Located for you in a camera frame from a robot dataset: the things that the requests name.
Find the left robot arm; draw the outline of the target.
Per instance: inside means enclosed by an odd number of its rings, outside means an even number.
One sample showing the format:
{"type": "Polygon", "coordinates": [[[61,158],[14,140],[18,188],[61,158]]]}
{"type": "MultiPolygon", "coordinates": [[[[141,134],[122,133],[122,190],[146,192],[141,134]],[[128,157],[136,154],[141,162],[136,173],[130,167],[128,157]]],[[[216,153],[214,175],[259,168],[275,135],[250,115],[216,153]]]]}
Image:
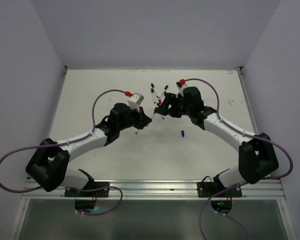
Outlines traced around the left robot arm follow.
{"type": "Polygon", "coordinates": [[[89,196],[96,188],[95,180],[82,169],[69,168],[69,162],[94,149],[103,148],[128,128],[143,129],[152,122],[142,107],[132,109],[124,103],[117,103],[109,115],[95,125],[90,132],[65,141],[44,139],[25,167],[26,173],[46,192],[58,187],[74,189],[82,196],[89,196]]]}

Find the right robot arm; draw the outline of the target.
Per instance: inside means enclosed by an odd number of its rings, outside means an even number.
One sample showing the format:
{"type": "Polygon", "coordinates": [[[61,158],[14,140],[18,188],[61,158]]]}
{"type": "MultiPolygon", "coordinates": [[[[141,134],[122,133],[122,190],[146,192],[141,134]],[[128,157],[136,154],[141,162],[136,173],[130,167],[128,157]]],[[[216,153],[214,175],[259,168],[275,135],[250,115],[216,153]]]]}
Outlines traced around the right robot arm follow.
{"type": "Polygon", "coordinates": [[[244,182],[255,184],[279,168],[279,162],[270,137],[262,133],[238,132],[236,125],[226,126],[217,111],[204,104],[197,87],[186,87],[179,94],[167,93],[155,113],[172,118],[187,116],[191,122],[224,140],[238,152],[238,165],[217,174],[213,178],[213,192],[225,196],[234,185],[244,182]]]}

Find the black marker diagonal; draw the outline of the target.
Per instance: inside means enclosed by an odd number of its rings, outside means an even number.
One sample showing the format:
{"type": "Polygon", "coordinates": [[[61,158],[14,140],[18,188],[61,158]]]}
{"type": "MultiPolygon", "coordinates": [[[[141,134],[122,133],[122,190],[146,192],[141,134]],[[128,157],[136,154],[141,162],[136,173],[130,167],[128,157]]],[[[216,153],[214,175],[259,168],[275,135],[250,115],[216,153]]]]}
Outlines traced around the black marker diagonal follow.
{"type": "Polygon", "coordinates": [[[169,85],[166,85],[163,89],[163,92],[160,94],[159,98],[165,96],[166,92],[167,92],[167,89],[168,89],[169,85]]]}

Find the black marker top left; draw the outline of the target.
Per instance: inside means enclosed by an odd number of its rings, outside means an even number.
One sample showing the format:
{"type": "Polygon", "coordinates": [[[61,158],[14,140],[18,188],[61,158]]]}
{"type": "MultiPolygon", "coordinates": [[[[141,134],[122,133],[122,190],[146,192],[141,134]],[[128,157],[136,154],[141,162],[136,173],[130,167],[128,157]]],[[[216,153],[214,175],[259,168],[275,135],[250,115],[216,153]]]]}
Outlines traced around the black marker top left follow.
{"type": "Polygon", "coordinates": [[[153,90],[153,94],[155,95],[156,98],[159,98],[158,94],[157,94],[157,91],[156,91],[156,88],[155,88],[155,85],[153,83],[150,84],[151,85],[151,88],[153,90]]]}

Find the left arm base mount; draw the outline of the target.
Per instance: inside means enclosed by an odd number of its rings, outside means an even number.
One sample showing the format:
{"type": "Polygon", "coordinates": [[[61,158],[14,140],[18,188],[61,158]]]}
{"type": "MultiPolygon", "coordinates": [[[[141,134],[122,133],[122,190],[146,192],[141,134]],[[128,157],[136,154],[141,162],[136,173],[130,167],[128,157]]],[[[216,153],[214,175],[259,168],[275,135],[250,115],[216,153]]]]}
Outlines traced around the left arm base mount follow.
{"type": "Polygon", "coordinates": [[[79,169],[79,177],[70,177],[70,180],[75,180],[75,184],[79,182],[81,187],[77,190],[75,187],[66,187],[64,196],[67,198],[91,198],[91,200],[75,200],[74,207],[77,211],[83,213],[97,212],[97,198],[107,198],[109,195],[108,181],[95,181],[94,178],[86,171],[79,169]]]}

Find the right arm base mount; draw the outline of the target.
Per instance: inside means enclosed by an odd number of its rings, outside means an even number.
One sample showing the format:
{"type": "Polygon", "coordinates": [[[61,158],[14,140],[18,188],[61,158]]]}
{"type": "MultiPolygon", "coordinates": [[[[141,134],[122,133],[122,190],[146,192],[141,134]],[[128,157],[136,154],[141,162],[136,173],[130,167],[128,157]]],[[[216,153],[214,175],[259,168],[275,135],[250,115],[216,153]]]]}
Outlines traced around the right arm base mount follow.
{"type": "MultiPolygon", "coordinates": [[[[221,184],[216,177],[211,178],[206,176],[202,181],[196,183],[197,195],[199,198],[209,198],[214,194],[224,191],[226,188],[221,184]]],[[[243,196],[240,187],[228,190],[216,196],[217,198],[223,198],[223,200],[210,200],[208,205],[212,207],[214,211],[221,214],[229,214],[233,207],[233,198],[241,198],[243,196]]]]}

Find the aluminium front rail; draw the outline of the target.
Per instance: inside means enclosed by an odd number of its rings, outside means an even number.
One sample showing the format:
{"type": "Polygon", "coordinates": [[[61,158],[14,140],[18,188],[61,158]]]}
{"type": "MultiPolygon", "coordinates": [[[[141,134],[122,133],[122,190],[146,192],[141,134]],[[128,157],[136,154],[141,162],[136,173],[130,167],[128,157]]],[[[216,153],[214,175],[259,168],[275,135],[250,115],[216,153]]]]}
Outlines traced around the aluminium front rail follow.
{"type": "MultiPolygon", "coordinates": [[[[198,180],[107,180],[109,185],[119,188],[105,191],[105,200],[205,200],[198,180]]],[[[284,200],[285,194],[279,180],[261,180],[256,184],[236,187],[221,195],[232,200],[284,200]]]]}

